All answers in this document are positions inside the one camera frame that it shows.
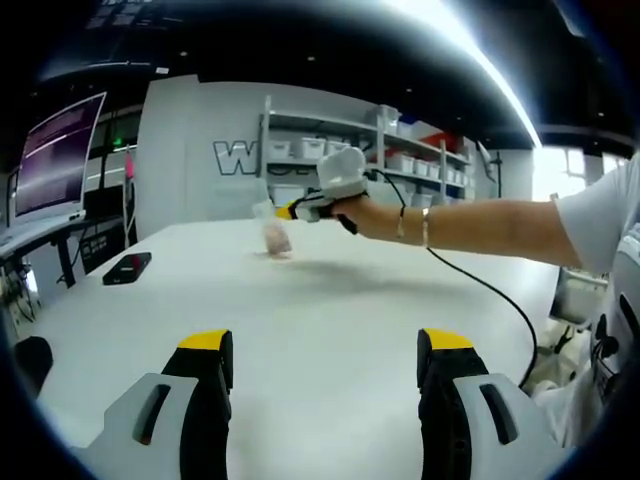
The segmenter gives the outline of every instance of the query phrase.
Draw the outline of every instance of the shelf unit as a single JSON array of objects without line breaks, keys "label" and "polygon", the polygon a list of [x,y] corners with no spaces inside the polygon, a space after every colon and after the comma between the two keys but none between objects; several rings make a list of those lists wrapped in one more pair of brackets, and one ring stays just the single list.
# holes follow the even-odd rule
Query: shelf unit
[{"label": "shelf unit", "polygon": [[[315,168],[317,163],[316,160],[293,158],[285,161],[269,161],[268,152],[271,131],[298,132],[323,137],[333,136],[348,139],[352,145],[362,147],[365,144],[369,147],[365,149],[367,158],[371,159],[374,155],[376,158],[375,162],[367,164],[368,169],[379,169],[389,176],[402,178],[413,183],[416,186],[416,191],[420,190],[421,187],[426,187],[437,191],[442,198],[447,195],[460,198],[464,195],[465,186],[463,185],[447,182],[446,179],[435,180],[414,173],[389,169],[385,165],[385,150],[387,148],[394,148],[420,158],[439,161],[443,177],[446,177],[445,172],[448,165],[455,165],[458,169],[464,170],[467,165],[471,164],[469,159],[463,155],[448,152],[444,140],[440,142],[440,148],[436,148],[418,140],[387,133],[381,125],[374,126],[322,115],[272,110],[270,97],[266,98],[265,109],[260,117],[259,177],[266,177],[270,166],[292,169]],[[382,176],[378,175],[377,180],[382,180]]]}]

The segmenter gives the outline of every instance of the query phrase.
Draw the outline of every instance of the hand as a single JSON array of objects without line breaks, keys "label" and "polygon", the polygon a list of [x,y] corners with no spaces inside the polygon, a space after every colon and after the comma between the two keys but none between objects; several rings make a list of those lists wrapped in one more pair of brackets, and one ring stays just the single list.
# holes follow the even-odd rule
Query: hand
[{"label": "hand", "polygon": [[333,206],[334,217],[344,215],[358,226],[358,233],[376,240],[396,240],[400,209],[378,205],[366,195],[342,200]]}]

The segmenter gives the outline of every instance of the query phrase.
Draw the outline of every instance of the monitor screen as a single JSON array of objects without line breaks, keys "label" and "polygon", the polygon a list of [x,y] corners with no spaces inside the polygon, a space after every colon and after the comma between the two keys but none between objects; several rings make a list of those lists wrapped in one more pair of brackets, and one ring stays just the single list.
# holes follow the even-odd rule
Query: monitor screen
[{"label": "monitor screen", "polygon": [[80,202],[91,138],[106,93],[78,102],[31,129],[16,188],[16,217]]}]

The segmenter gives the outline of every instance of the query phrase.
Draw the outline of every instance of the black ceiling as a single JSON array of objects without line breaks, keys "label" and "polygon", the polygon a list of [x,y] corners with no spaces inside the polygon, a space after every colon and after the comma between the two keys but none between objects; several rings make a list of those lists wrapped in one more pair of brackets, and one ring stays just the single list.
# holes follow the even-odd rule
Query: black ceiling
[{"label": "black ceiling", "polygon": [[[628,102],[606,62],[569,31],[550,0],[447,3],[513,86],[544,132],[543,143],[593,149],[596,131],[634,136]],[[52,18],[61,13],[46,8]],[[38,118],[103,89],[108,109],[142,103],[149,80],[162,77],[156,67],[197,73],[201,81],[333,91],[394,105],[444,130],[489,139],[488,146],[531,145],[475,62],[381,1],[116,1],[99,6],[97,15],[92,5],[66,8],[63,23],[38,28],[51,39],[50,51],[30,47],[29,63],[16,72],[21,81],[2,99],[15,112],[0,127],[5,169],[18,161],[21,139]],[[34,73],[40,85],[29,85]],[[555,125],[589,135],[547,133]],[[611,139],[600,139],[597,148],[630,150]]]}]

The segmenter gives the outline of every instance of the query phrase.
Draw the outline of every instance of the ceiling light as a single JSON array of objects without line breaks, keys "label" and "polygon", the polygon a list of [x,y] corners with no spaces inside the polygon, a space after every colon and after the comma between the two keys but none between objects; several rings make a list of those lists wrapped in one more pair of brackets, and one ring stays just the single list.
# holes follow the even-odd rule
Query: ceiling light
[{"label": "ceiling light", "polygon": [[416,2],[415,0],[385,0],[385,2],[391,8],[404,13],[408,17],[420,19],[422,22],[435,28],[450,42],[470,55],[507,97],[507,100],[509,100],[509,103],[511,103],[511,106],[524,125],[524,128],[529,133],[534,146],[542,146],[538,132],[536,132],[522,102],[520,102],[498,69],[480,50],[471,34],[458,18],[456,18],[453,11],[442,4],[442,0],[422,0],[420,2]]}]

